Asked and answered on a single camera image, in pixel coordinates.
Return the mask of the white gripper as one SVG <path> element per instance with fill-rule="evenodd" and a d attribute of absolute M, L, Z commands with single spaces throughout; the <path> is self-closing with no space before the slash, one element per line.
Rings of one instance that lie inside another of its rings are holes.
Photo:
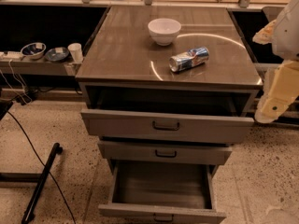
<path fill-rule="evenodd" d="M 252 41 L 261 45 L 272 42 L 276 20 L 257 32 Z M 277 120 L 299 96 L 299 62 L 285 60 L 277 68 L 269 68 L 264 75 L 263 95 L 257 105 L 255 120 L 271 123 Z"/>

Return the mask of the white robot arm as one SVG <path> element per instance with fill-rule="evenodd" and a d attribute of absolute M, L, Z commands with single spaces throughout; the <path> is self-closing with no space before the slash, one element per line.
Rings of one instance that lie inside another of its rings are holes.
<path fill-rule="evenodd" d="M 263 96 L 254 116 L 260 123 L 270 123 L 299 97 L 299 0 L 291 0 L 252 41 L 271 44 L 273 53 L 283 59 L 278 68 L 266 71 Z"/>

